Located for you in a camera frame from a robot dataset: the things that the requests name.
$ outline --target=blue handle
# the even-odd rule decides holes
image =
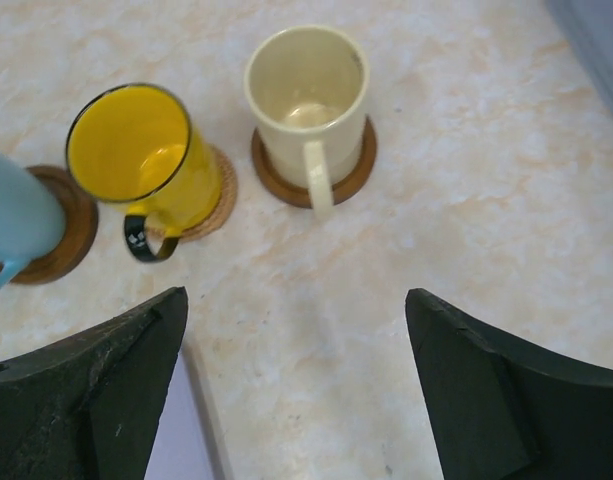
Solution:
[[[7,260],[4,262],[4,268],[0,272],[0,288],[10,282],[15,275],[25,269],[29,260]]]

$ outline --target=dark brown coaster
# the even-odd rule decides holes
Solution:
[[[66,231],[57,247],[33,260],[12,280],[12,283],[39,285],[63,277],[84,259],[95,240],[98,211],[95,201],[63,168],[37,165],[27,170],[57,198],[66,215]]]
[[[280,200],[300,208],[312,208],[306,188],[298,187],[284,180],[270,162],[266,148],[257,129],[251,140],[251,155],[255,172],[266,189]],[[366,117],[362,153],[355,169],[346,178],[333,185],[335,205],[348,200],[366,183],[377,157],[377,134],[370,118]]]
[[[233,167],[233,164],[224,152],[215,145],[211,145],[211,147],[215,155],[215,161],[222,174],[222,193],[215,210],[206,219],[182,232],[179,240],[181,243],[198,240],[221,228],[230,217],[230,214],[233,213],[233,208],[235,207],[235,201],[237,200],[237,174],[235,173],[235,167]],[[164,231],[157,228],[147,227],[147,230],[153,238],[161,240],[165,236]]]

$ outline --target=mug rim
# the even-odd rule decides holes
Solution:
[[[185,148],[184,148],[184,154],[182,155],[182,158],[179,160],[179,163],[177,164],[177,166],[175,166],[175,169],[171,172],[171,174],[168,176],[168,178],[166,178],[166,180],[164,180],[162,183],[157,185],[157,187],[153,188],[149,192],[144,193],[143,195],[139,195],[137,197],[124,198],[124,199],[121,199],[121,200],[104,198],[104,197],[102,197],[100,195],[97,195],[97,194],[91,192],[88,188],[84,187],[84,185],[81,184],[81,182],[79,181],[77,176],[73,173],[73,170],[71,168],[71,158],[70,158],[70,155],[68,155],[68,147],[70,145],[71,136],[73,134],[73,131],[75,130],[75,126],[79,123],[79,121],[84,116],[84,114],[86,114],[86,112],[95,103],[97,103],[97,101],[101,100],[106,95],[110,95],[112,93],[115,93],[118,90],[122,90],[124,88],[131,88],[131,87],[148,87],[148,88],[152,88],[153,90],[158,90],[158,91],[166,94],[167,96],[169,96],[177,104],[177,106],[179,106],[181,108],[182,113],[184,115],[184,119],[186,121],[185,122],[186,123],[186,145],[185,145]],[[186,107],[184,106],[183,102],[179,99],[179,97],[177,97],[177,95],[175,95],[173,92],[171,92],[167,88],[164,88],[161,85],[157,85],[157,84],[149,83],[149,82],[123,83],[121,85],[117,85],[115,87],[112,87],[112,88],[109,88],[108,90],[103,91],[102,93],[100,93],[99,95],[94,97],[92,100],[90,100],[79,111],[79,113],[75,117],[75,120],[73,120],[73,122],[71,123],[70,128],[68,129],[68,135],[66,136],[66,146],[64,148],[64,150],[65,150],[64,153],[65,153],[65,157],[66,157],[66,170],[68,171],[70,176],[75,180],[77,185],[79,185],[79,188],[81,188],[87,194],[89,194],[93,198],[98,199],[99,201],[101,201],[103,203],[107,203],[107,204],[123,204],[123,203],[138,202],[138,201],[143,200],[143,199],[145,199],[147,197],[150,197],[151,195],[154,195],[155,193],[157,193],[160,190],[162,190],[166,185],[168,185],[171,182],[171,180],[175,177],[175,175],[177,175],[177,172],[179,172],[179,170],[182,168],[182,165],[184,165],[184,162],[186,161],[186,158],[188,157],[188,151],[190,149],[190,142],[191,142],[191,136],[192,136],[192,128],[193,127],[192,127],[192,123],[191,123],[191,119],[190,119],[190,114],[188,113],[188,110],[186,110]]]
[[[348,45],[352,47],[352,49],[355,51],[355,53],[359,57],[359,61],[362,65],[362,77],[363,77],[362,85],[359,89],[357,96],[355,97],[355,100],[353,100],[353,103],[351,103],[350,107],[348,107],[337,118],[331,120],[330,122],[324,123],[322,125],[317,125],[315,127],[306,127],[306,128],[290,127],[281,122],[278,122],[277,120],[274,120],[269,115],[267,115],[264,111],[262,111],[259,105],[257,105],[257,102],[255,101],[255,98],[250,88],[250,76],[251,76],[255,61],[259,57],[260,53],[270,43],[283,37],[286,34],[299,32],[299,31],[308,31],[308,30],[311,30],[311,31],[319,30],[320,32],[331,33],[341,38],[341,40],[343,40],[344,42],[346,42]],[[246,64],[246,70],[244,72],[244,93],[246,95],[246,100],[248,101],[248,105],[250,106],[255,116],[259,118],[261,121],[270,125],[273,129],[281,131],[283,133],[308,135],[308,134],[323,132],[331,128],[332,126],[337,125],[338,123],[341,123],[347,118],[351,117],[355,113],[359,105],[362,103],[362,101],[364,100],[364,97],[366,96],[366,91],[368,90],[369,80],[370,80],[370,66],[368,63],[368,57],[364,53],[364,50],[361,48],[359,43],[353,40],[353,38],[350,35],[348,35],[346,32],[338,28],[330,27],[328,25],[307,24],[307,25],[298,25],[295,27],[289,27],[289,28],[285,28],[284,30],[280,30],[279,32],[274,33],[273,35],[268,37],[266,40],[264,40],[255,49],[250,59],[248,60],[248,63]]]

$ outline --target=cup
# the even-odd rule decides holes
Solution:
[[[0,288],[61,241],[66,217],[35,177],[0,153]]]
[[[212,149],[182,102],[157,85],[121,85],[92,100],[70,128],[66,158],[84,191],[125,213],[126,244],[142,262],[169,258],[221,195]],[[165,233],[156,253],[147,221]]]
[[[308,189],[320,218],[332,212],[332,186],[359,161],[368,82],[361,48],[319,25],[270,37],[246,67],[244,90],[269,160],[284,180]]]

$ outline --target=beige marble surface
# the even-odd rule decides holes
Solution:
[[[241,82],[272,33],[327,23],[372,63],[379,158],[324,225],[254,176]],[[233,159],[227,225],[137,264],[106,207],[66,278],[0,292],[0,360],[173,285],[238,480],[441,478],[404,321],[425,287],[613,367],[613,121],[537,0],[0,0],[0,151],[63,165],[116,84],[161,83]]]

